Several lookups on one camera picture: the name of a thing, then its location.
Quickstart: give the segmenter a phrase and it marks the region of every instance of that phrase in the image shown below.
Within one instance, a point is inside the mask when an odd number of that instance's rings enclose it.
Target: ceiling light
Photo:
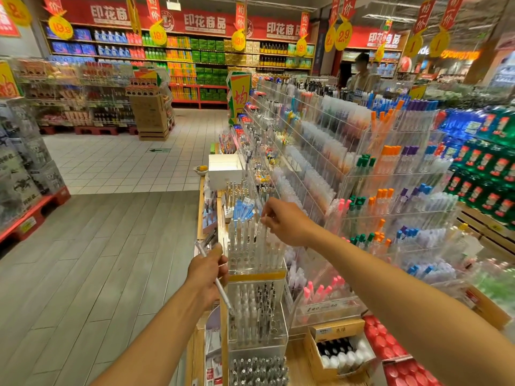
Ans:
[[[469,27],[469,30],[480,30],[481,28],[492,27],[493,24],[485,24],[485,25],[476,25],[474,27]]]
[[[367,19],[392,20],[392,21],[398,21],[400,23],[414,23],[417,21],[416,19],[411,19],[408,17],[374,15],[371,13],[369,13],[368,15],[365,15],[363,17],[366,17]]]

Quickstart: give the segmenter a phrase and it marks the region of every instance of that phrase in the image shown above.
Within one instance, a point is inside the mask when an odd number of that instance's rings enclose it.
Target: floor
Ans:
[[[44,140],[71,194],[198,190],[193,168],[208,164],[227,111],[177,109],[175,122],[166,142],[140,142],[126,133],[56,134]],[[148,151],[158,148],[170,151]]]
[[[198,198],[73,195],[0,259],[0,384],[83,386],[107,368],[184,282]]]

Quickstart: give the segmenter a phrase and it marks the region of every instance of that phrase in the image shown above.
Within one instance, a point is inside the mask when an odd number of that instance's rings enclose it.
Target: pen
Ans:
[[[205,253],[204,248],[200,245],[200,242],[195,241],[195,246],[197,247],[200,254],[202,254],[203,257],[208,257],[208,255]],[[220,293],[220,296],[222,297],[223,301],[225,302],[225,305],[227,306],[227,311],[230,315],[234,315],[234,310],[231,306],[231,303],[229,302],[229,299],[227,298],[227,294],[223,290],[222,283],[220,283],[220,280],[215,279],[216,287],[218,288],[218,291]]]

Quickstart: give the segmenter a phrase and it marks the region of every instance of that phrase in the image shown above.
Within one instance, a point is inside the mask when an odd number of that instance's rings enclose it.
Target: gray wood floor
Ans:
[[[181,191],[74,195],[50,214],[0,259],[0,384],[91,383],[184,282],[197,212]]]

